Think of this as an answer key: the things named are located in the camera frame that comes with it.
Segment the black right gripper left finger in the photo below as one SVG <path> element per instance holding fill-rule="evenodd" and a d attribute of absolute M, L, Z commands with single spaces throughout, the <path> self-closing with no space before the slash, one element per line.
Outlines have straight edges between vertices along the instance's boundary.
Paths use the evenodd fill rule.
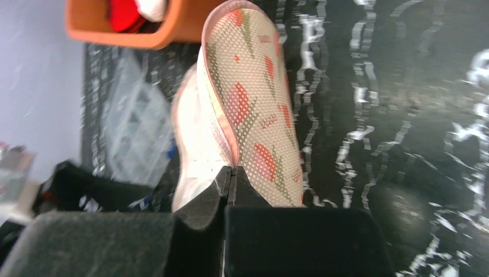
<path fill-rule="evenodd" d="M 174 214 L 58 212 L 20 235 L 2 276 L 220 276 L 232 170 Z"/>

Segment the white bra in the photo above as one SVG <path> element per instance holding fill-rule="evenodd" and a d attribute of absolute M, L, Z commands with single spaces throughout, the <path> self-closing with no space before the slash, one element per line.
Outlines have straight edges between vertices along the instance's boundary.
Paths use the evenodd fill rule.
<path fill-rule="evenodd" d="M 158 23 L 164 20 L 167 0 L 135 0 L 137 10 L 143 18 Z"/>

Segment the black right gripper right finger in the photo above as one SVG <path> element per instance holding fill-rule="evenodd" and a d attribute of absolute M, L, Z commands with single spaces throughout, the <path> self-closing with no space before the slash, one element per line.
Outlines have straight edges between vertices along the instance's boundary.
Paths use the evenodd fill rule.
<path fill-rule="evenodd" d="M 359 209 L 273 208 L 243 168 L 224 212 L 225 276 L 393 276 L 382 233 Z"/>

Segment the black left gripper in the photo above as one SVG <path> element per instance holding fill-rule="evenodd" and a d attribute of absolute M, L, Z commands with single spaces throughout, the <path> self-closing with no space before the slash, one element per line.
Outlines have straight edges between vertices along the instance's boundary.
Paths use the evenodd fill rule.
<path fill-rule="evenodd" d="M 147 186 L 92 175 L 69 160 L 58 163 L 41 184 L 33 210 L 127 212 L 130 205 L 150 195 Z"/>

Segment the peach print mesh laundry bag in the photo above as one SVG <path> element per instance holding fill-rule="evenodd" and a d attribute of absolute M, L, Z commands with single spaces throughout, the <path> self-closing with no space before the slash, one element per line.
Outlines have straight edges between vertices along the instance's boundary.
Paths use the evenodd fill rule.
<path fill-rule="evenodd" d="M 274 207 L 303 204 L 303 171 L 279 32 L 249 1 L 226 1 L 205 21 L 197 62 L 172 104 L 180 174 L 171 210 L 241 166 Z"/>

